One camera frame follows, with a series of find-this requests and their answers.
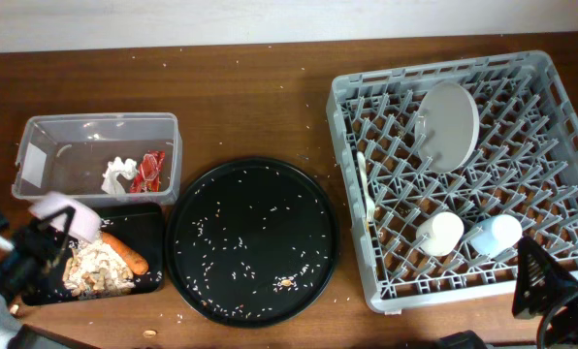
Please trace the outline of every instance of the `plastic fork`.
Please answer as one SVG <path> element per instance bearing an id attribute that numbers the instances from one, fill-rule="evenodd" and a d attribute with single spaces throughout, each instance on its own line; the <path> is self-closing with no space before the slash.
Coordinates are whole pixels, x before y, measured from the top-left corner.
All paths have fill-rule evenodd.
<path id="1" fill-rule="evenodd" d="M 365 154 L 359 151 L 356 155 L 358 158 L 358 170 L 360 171 L 360 180 L 363 184 L 363 193 L 365 194 L 365 212 L 367 214 L 367 221 L 373 222 L 373 216 L 375 215 L 375 202 L 369 196 L 369 187 L 367 184 L 367 160 L 365 160 Z"/>

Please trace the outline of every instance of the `wooden table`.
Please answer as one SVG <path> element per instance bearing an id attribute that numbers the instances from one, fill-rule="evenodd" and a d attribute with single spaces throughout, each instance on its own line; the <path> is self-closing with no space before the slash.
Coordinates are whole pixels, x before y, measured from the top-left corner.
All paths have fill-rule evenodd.
<path id="1" fill-rule="evenodd" d="M 0 207 L 12 226 L 28 219 L 28 203 L 12 198 L 11 184 L 29 117 L 169 111 L 178 117 L 183 138 L 182 188 L 231 159 L 278 158 L 317 175 L 334 202 L 342 234 L 342 258 L 323 296 L 297 318 L 270 328 L 212 323 L 169 280 L 148 295 L 23 306 L 21 320 L 106 348 L 405 347 L 407 341 L 465 330 L 488 342 L 532 341 L 538 321 L 514 320 L 510 295 L 401 316 L 367 308 L 325 112 L 338 75 L 531 49 L 552 56 L 578 113 L 578 33 L 0 54 Z M 143 338 L 149 329 L 158 335 Z"/>

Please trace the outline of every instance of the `white wall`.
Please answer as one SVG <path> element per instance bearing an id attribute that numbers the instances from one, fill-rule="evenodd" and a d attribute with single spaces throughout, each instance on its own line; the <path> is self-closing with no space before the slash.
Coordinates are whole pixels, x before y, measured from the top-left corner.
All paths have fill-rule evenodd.
<path id="1" fill-rule="evenodd" d="M 578 0 L 0 0 L 0 52 L 578 30 Z"/>

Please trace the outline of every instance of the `plastic container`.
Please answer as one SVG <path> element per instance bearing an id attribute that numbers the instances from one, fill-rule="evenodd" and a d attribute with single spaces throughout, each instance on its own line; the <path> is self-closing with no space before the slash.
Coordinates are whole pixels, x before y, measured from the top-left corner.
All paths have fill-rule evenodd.
<path id="1" fill-rule="evenodd" d="M 450 81 L 479 109 L 477 148 L 447 174 L 429 170 L 414 135 L 425 94 Z M 511 293 L 517 250 L 494 259 L 468 246 L 475 223 L 513 215 L 578 278 L 578 117 L 550 57 L 540 51 L 337 77 L 326 107 L 345 182 L 367 305 L 376 312 Z M 367 158 L 375 221 L 365 221 L 356 153 Z M 446 257 L 414 238 L 442 211 L 466 233 Z"/>
<path id="2" fill-rule="evenodd" d="M 508 214 L 500 214 L 476 223 L 481 228 L 468 242 L 479 254 L 494 258 L 507 248 L 513 247 L 522 237 L 522 225 Z"/>
<path id="3" fill-rule="evenodd" d="M 113 196 L 102 191 L 109 161 L 120 156 L 140 164 L 153 150 L 166 154 L 159 192 Z M 12 193 L 18 199 L 35 202 L 56 191 L 87 206 L 171 205 L 179 194 L 181 135 L 171 113 L 35 116 L 26 123 L 16 165 Z M 129 191 L 130 181 L 119 180 Z"/>
<path id="4" fill-rule="evenodd" d="M 446 256 L 464 233 L 464 223 L 455 213 L 441 212 L 416 229 L 416 239 L 424 237 L 421 249 L 430 256 Z"/>

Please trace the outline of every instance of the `food scrap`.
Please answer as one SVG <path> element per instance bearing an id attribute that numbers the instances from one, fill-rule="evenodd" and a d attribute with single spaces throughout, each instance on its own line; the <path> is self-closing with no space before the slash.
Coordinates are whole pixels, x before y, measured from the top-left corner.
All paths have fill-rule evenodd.
<path id="1" fill-rule="evenodd" d="M 157 334 L 157 332 L 154 330 L 146 330 L 145 332 L 143 332 L 143 337 L 151 338 L 151 337 L 155 336 L 156 334 Z"/>
<path id="2" fill-rule="evenodd" d="M 164 151 L 150 151 L 143 157 L 139 173 L 130 186 L 130 193 L 158 192 L 160 172 L 164 165 Z"/>
<path id="3" fill-rule="evenodd" d="M 134 273 L 103 238 L 93 243 L 81 241 L 78 248 L 72 248 L 72 253 L 73 257 L 67 260 L 62 278 L 72 296 L 86 300 L 128 295 L 135 287 L 132 282 Z"/>
<path id="4" fill-rule="evenodd" d="M 127 264 L 127 267 L 129 267 L 134 274 L 142 275 L 149 270 L 149 264 L 146 262 L 145 258 L 143 258 L 143 256 L 138 252 L 126 246 L 125 243 L 121 242 L 118 238 L 115 238 L 108 233 L 102 233 L 102 241 L 112 247 L 114 252 L 123 259 Z"/>

